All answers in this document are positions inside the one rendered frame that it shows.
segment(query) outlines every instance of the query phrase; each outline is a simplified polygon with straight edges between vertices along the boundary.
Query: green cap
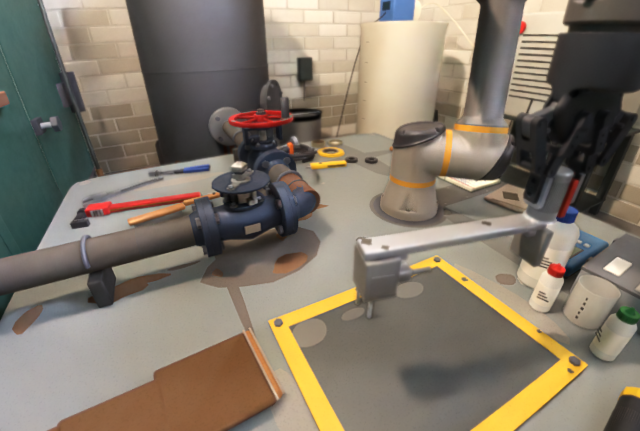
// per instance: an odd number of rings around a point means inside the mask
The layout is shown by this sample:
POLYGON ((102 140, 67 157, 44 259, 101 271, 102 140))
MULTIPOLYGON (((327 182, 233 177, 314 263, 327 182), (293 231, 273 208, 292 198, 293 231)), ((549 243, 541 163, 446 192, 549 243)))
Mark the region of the green cap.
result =
POLYGON ((635 310, 635 308, 630 308, 629 306, 622 306, 616 316, 620 321, 627 324, 636 324, 640 321, 640 313, 635 310))

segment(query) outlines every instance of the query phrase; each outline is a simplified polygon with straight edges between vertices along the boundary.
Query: blue handle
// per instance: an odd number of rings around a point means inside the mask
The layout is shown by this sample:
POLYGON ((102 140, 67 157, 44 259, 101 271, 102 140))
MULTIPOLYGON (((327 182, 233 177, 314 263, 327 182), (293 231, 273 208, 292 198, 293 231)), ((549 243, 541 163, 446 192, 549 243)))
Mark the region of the blue handle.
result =
POLYGON ((210 164, 202 164, 200 166, 191 166, 190 168, 184 168, 183 173, 201 173, 202 171, 209 171, 211 169, 210 164))

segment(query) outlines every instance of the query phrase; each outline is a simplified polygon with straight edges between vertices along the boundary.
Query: white cup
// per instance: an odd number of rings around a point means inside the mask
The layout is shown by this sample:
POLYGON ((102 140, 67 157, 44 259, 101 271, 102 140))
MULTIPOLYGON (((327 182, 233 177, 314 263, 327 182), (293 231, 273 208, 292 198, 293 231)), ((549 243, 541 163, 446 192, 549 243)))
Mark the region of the white cup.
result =
POLYGON ((576 280, 563 313, 576 326, 598 329, 620 296, 620 290, 606 279, 583 274, 576 280))

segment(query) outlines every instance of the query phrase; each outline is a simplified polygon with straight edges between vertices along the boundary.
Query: door handle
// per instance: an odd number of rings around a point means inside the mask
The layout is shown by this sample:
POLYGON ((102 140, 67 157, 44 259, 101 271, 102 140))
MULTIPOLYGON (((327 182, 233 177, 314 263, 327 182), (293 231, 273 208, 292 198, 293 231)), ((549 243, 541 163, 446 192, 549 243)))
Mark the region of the door handle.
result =
POLYGON ((33 118, 31 120, 31 127, 36 133, 36 136, 42 136, 47 129, 53 129, 54 131, 62 131, 60 120, 57 116, 51 116, 49 122, 42 121, 42 118, 33 118))

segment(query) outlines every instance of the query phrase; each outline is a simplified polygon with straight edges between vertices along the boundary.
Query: workbench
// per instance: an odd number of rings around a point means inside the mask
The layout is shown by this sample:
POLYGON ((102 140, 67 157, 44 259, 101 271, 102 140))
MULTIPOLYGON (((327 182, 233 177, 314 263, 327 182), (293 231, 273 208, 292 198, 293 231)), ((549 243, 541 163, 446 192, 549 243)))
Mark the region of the workbench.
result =
MULTIPOLYGON (((357 164, 321 171, 298 164, 300 173, 318 191, 326 207, 300 222, 297 241, 293 240, 294 236, 287 238, 292 240, 293 248, 304 248, 309 255, 306 265, 296 272, 278 279, 254 281, 235 276, 233 279, 239 280, 235 287, 231 286, 233 282, 207 285, 202 281, 203 276, 214 276, 215 263, 226 260, 228 266, 229 258, 225 258, 225 253, 208 258, 201 248, 193 247, 115 268, 118 283, 152 273, 166 276, 148 282, 142 291, 107 308, 99 309, 88 302, 86 276, 16 293, 0 321, 3 384, 0 429, 44 431, 54 428, 70 415, 151 381, 155 370, 230 338, 245 326, 253 327, 286 395, 271 409, 235 429, 316 429, 268 320, 352 288, 356 238, 410 229, 385 221, 371 210, 372 201, 388 179, 391 140, 378 135, 354 135, 344 137, 343 141, 346 156, 357 156, 357 164), (378 163, 366 164, 364 158, 368 156, 377 157, 378 163), (24 334, 15 334, 12 328, 16 320, 41 304, 43 310, 38 319, 24 334)), ((121 195, 114 202, 193 191, 207 194, 213 178, 227 172, 232 161, 232 156, 225 155, 188 163, 210 164, 211 171, 166 176, 163 181, 121 195)), ((69 223, 83 198, 136 184, 148 179, 148 172, 148 169, 131 171, 74 185, 40 248, 77 241, 84 235, 95 237, 129 229, 127 219, 141 211, 92 218, 88 228, 74 230, 69 223)), ((438 180, 437 193, 444 211, 437 225, 511 213, 484 200, 493 189, 496 188, 468 193, 438 180)), ((588 215, 580 215, 577 224, 583 231, 609 243, 624 234, 588 215)), ((588 349, 593 331, 574 326, 562 314, 571 283, 565 284, 552 312, 542 315, 527 303, 529 288, 504 280, 505 275, 515 277, 519 264, 509 249, 510 241, 507 237, 443 248, 411 255, 409 261, 417 263, 434 254, 441 256, 535 326, 556 336, 558 342, 588 363, 582 375, 520 429, 602 431, 623 388, 640 385, 637 362, 640 337, 634 336, 615 362, 599 361, 588 349)), ((245 255, 249 253, 249 257, 243 259, 255 263, 267 259, 251 256, 251 246, 247 244, 241 248, 232 244, 227 252, 237 254, 239 249, 244 250, 245 255)), ((413 319, 417 320, 415 325, 420 326, 420 316, 413 319)), ((399 422, 395 429, 404 430, 406 426, 399 422)))

